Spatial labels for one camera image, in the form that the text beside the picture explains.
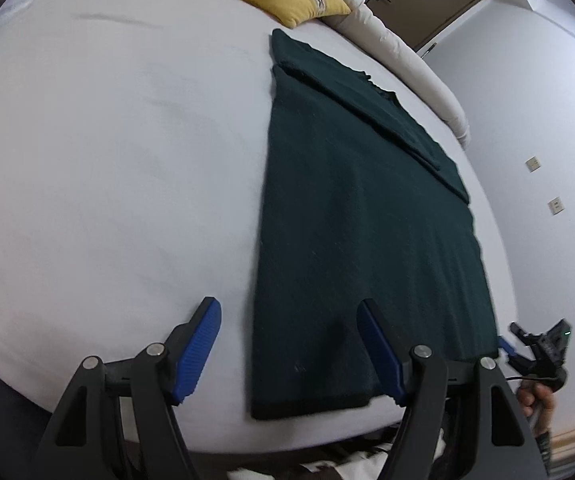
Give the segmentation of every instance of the wall outlet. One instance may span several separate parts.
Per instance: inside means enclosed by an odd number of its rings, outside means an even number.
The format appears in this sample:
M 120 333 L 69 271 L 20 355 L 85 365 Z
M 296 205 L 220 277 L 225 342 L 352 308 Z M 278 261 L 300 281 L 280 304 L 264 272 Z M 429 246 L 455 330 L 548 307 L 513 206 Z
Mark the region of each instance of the wall outlet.
M 541 163 L 538 161 L 538 159 L 535 156 L 533 156 L 530 160 L 526 161 L 525 165 L 529 169 L 530 173 L 538 170 L 538 168 L 541 167 Z
M 550 200 L 547 205 L 550 207 L 550 211 L 552 211 L 553 215 L 556 215 L 565 209 L 560 196 L 556 197 L 554 200 Z

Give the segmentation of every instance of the white bed sheet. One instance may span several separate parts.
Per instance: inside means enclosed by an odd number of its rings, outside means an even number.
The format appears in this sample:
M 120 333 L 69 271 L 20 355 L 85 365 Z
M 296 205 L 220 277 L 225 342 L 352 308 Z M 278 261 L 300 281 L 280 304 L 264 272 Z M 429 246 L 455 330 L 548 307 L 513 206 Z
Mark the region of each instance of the white bed sheet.
M 190 449 L 293 449 L 400 418 L 385 397 L 288 420 L 247 413 L 277 27 L 239 0 L 37 0 L 0 27 L 5 382 L 52 409 L 85 356 L 133 356 L 212 295 L 221 332 L 196 393 L 176 410 Z M 503 244 L 450 129 L 323 23 L 288 33 L 396 91 L 458 164 L 506 327 L 516 305 Z

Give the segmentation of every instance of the human hand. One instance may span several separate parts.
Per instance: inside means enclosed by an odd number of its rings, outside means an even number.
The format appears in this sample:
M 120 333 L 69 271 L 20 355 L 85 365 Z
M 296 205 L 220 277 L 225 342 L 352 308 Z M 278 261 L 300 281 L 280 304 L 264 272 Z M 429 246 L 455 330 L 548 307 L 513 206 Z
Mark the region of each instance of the human hand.
M 517 390 L 517 399 L 526 417 L 530 417 L 534 413 L 534 404 L 537 400 L 543 406 L 533 430 L 534 436 L 550 431 L 554 410 L 556 409 L 556 397 L 554 397 L 551 388 L 536 381 L 523 380 Z

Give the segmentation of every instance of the silver bolt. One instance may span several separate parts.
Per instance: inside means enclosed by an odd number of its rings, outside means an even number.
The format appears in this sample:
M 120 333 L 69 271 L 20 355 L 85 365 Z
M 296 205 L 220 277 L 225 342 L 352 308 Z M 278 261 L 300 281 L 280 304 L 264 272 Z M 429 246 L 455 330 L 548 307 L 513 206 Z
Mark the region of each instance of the silver bolt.
M 416 345 L 414 347 L 414 354 L 425 359 L 432 355 L 432 348 L 426 345 Z
M 151 356 L 161 355 L 165 351 L 163 343 L 152 343 L 146 348 L 146 353 Z
M 94 370 L 96 368 L 96 365 L 99 364 L 99 360 L 97 357 L 91 355 L 89 357 L 86 357 L 81 364 L 86 370 Z
M 481 366 L 487 370 L 494 370 L 496 368 L 496 362 L 491 357 L 481 357 Z

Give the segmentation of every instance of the dark green sweater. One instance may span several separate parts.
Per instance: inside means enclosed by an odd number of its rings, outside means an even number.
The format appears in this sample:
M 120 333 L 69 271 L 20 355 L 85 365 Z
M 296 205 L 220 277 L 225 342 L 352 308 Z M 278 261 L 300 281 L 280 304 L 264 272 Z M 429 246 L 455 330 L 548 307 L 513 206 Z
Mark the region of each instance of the dark green sweater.
M 363 298 L 446 358 L 496 355 L 454 162 L 365 73 L 280 30 L 272 50 L 252 416 L 353 408 L 379 394 L 355 323 Z

